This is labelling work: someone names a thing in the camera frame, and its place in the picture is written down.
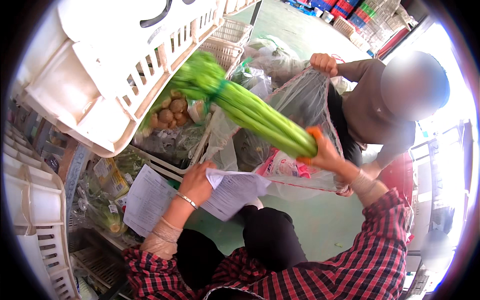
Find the concrete floor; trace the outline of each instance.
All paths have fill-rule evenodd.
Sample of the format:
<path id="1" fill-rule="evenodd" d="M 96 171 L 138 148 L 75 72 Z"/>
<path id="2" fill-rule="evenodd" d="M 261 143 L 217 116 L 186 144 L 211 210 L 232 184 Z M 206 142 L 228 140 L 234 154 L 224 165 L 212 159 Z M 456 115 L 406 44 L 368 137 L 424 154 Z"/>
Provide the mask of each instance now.
<path id="1" fill-rule="evenodd" d="M 337 54 L 346 62 L 370 58 L 320 18 L 307 16 L 277 0 L 263 2 L 253 38 L 267 34 L 277 36 L 305 60 L 312 53 Z M 252 13 L 253 7 L 231 18 L 249 23 Z M 356 195 L 345 198 L 325 192 L 311 199 L 293 202 L 273 196 L 260 199 L 264 206 L 287 212 L 292 217 L 295 231 L 310 261 L 326 260 L 351 247 L 364 220 Z M 222 222 L 203 209 L 194 212 L 185 227 L 211 238 L 224 254 L 243 246 L 243 228 L 239 224 Z"/>

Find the brown sweater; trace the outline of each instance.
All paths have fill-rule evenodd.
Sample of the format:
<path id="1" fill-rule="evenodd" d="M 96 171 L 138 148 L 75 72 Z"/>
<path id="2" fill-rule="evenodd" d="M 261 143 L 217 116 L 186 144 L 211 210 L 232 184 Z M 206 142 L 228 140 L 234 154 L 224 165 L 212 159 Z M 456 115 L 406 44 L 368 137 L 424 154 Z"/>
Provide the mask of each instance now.
<path id="1" fill-rule="evenodd" d="M 359 60 L 338 64 L 338 75 L 358 85 L 344 93 L 343 114 L 348 133 L 357 142 L 384 145 L 376 161 L 385 168 L 413 146 L 415 122 L 395 117 L 385 106 L 380 79 L 385 65 L 380 60 Z"/>

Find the bangle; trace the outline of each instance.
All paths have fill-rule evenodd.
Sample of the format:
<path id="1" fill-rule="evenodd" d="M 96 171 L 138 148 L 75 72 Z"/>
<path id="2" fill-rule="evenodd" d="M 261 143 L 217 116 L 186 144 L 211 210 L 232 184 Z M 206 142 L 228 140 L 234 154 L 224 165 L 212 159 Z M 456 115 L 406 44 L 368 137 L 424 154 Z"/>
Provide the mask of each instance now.
<path id="1" fill-rule="evenodd" d="M 195 204 L 195 202 L 193 202 L 192 200 L 190 200 L 187 196 L 185 196 L 184 194 L 180 193 L 180 192 L 177 192 L 177 196 L 180 197 L 180 198 L 183 198 L 185 201 L 187 201 L 188 203 L 190 203 L 195 209 L 198 209 L 198 206 Z"/>

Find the black pants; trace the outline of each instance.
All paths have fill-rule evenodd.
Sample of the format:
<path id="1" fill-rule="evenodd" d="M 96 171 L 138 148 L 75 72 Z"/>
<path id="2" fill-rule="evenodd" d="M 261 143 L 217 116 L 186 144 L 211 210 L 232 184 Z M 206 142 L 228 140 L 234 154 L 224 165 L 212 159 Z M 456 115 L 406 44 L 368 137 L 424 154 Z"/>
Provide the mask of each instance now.
<path id="1" fill-rule="evenodd" d="M 336 91 L 332 84 L 328 86 L 327 105 L 330 112 L 330 120 L 336 129 L 336 133 L 342 145 L 343 156 L 351 161 L 355 166 L 362 164 L 360 146 L 353 140 L 348 133 L 347 121 L 342 110 L 342 96 Z"/>
<path id="2" fill-rule="evenodd" d="M 244 219 L 243 239 L 250 257 L 275 272 L 307 261 L 295 234 L 292 219 L 273 208 L 249 205 L 239 212 Z M 205 287 L 225 256 L 202 233 L 184 229 L 177 241 L 177 266 L 192 289 Z"/>

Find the red plaid shirt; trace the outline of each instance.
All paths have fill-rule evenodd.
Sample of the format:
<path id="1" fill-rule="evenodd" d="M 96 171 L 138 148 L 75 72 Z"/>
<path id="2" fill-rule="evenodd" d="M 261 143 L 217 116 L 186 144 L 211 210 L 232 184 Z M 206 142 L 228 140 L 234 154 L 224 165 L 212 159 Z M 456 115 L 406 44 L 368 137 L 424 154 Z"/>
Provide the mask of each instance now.
<path id="1" fill-rule="evenodd" d="M 362 213 L 365 222 L 352 248 L 325 262 L 275 273 L 242 247 L 220 263 L 209 285 L 193 291 L 182 283 L 175 259 L 130 248 L 123 253 L 128 279 L 137 297 L 147 299 L 202 299 L 219 287 L 260 299 L 397 299 L 405 278 L 406 204 L 390 190 Z"/>

